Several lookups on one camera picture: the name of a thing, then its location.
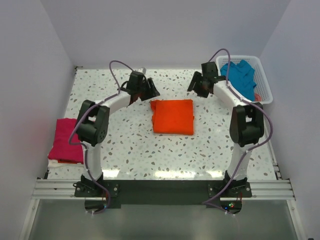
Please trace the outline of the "orange t shirt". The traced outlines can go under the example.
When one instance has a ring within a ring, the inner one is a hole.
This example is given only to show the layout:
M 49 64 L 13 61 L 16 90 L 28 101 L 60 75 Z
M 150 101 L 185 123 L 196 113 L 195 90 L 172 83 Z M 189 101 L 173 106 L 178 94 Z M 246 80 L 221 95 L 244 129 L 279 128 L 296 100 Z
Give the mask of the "orange t shirt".
M 156 134 L 187 135 L 194 134 L 193 100 L 152 100 L 151 121 Z

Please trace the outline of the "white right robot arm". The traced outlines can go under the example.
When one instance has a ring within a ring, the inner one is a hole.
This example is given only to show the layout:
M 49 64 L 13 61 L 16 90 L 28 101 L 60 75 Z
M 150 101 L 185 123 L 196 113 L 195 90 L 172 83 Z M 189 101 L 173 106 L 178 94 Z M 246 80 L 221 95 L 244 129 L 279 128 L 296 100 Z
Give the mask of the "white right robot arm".
M 215 62 L 201 64 L 201 70 L 194 72 L 187 90 L 194 91 L 202 98 L 213 94 L 231 109 L 229 136 L 234 146 L 222 189 L 227 196 L 233 197 L 246 184 L 252 148 L 264 135 L 263 106 L 260 103 L 247 103 L 226 81 L 225 76 L 218 75 Z

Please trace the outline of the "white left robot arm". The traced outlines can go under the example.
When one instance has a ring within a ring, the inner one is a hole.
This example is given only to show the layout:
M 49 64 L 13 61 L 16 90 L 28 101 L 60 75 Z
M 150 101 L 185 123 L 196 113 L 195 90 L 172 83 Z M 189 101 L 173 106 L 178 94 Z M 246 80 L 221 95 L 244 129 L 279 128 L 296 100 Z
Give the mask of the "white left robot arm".
M 132 105 L 138 99 L 146 101 L 158 96 L 160 93 L 151 77 L 132 71 L 128 81 L 119 87 L 117 93 L 103 100 L 85 100 L 82 103 L 70 138 L 77 134 L 79 144 L 83 146 L 84 171 L 81 181 L 88 180 L 85 189 L 92 196 L 99 196 L 104 190 L 101 143 L 108 133 L 110 115 Z

